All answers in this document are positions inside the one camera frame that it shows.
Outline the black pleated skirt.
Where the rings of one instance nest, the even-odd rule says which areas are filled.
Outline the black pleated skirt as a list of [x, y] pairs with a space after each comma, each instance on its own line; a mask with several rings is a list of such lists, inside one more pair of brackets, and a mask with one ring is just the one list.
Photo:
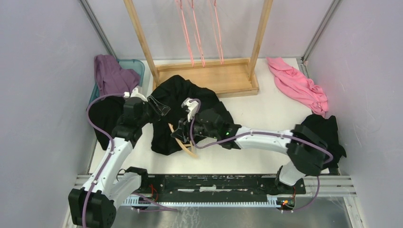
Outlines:
[[182, 150], [180, 143], [198, 143], [204, 139], [193, 133], [190, 139], [190, 124], [203, 111], [218, 115], [224, 123], [234, 122], [224, 103], [214, 91], [199, 87], [180, 75], [174, 75], [157, 86], [149, 96], [160, 109], [167, 113], [153, 122], [151, 150], [162, 155], [171, 155]]

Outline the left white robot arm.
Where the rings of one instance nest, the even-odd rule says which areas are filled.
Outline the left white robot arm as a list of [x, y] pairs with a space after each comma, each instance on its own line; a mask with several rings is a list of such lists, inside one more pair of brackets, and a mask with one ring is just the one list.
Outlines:
[[83, 228], [109, 228], [118, 208], [133, 192], [144, 193], [149, 189], [146, 169], [129, 167], [119, 181], [116, 177], [142, 136], [142, 128], [159, 121], [169, 111], [168, 106], [152, 96], [126, 98], [101, 163], [80, 189], [69, 193], [73, 224]]

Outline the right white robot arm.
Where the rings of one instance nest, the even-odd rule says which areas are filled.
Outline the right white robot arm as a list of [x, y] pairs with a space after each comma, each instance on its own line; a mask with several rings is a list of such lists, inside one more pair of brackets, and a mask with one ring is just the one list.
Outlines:
[[171, 136], [183, 143], [196, 144], [196, 137], [212, 138], [228, 150], [260, 149], [287, 155], [290, 161], [280, 167], [274, 181], [281, 194], [288, 193], [305, 176], [318, 176], [323, 165], [333, 159], [327, 143], [304, 125], [283, 131], [252, 129], [224, 120], [213, 109], [180, 119]]

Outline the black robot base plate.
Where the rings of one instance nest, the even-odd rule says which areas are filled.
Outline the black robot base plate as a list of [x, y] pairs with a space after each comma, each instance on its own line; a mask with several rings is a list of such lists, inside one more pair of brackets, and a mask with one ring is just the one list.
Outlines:
[[305, 194], [302, 179], [294, 186], [263, 174], [150, 174], [138, 193], [151, 194], [157, 202], [235, 203], [265, 202], [267, 196]]

